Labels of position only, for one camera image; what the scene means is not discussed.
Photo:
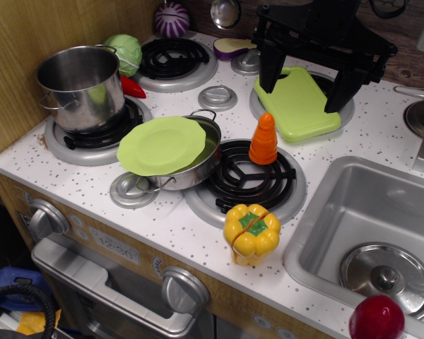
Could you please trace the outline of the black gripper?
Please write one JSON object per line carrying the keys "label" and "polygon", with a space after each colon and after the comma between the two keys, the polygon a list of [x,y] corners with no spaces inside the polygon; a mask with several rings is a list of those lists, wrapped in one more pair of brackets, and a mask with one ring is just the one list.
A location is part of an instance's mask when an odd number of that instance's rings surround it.
{"label": "black gripper", "polygon": [[339,112],[365,83],[379,81],[396,45],[357,18],[359,1],[258,6],[253,43],[260,51],[259,85],[272,93],[290,55],[338,71],[324,111]]}

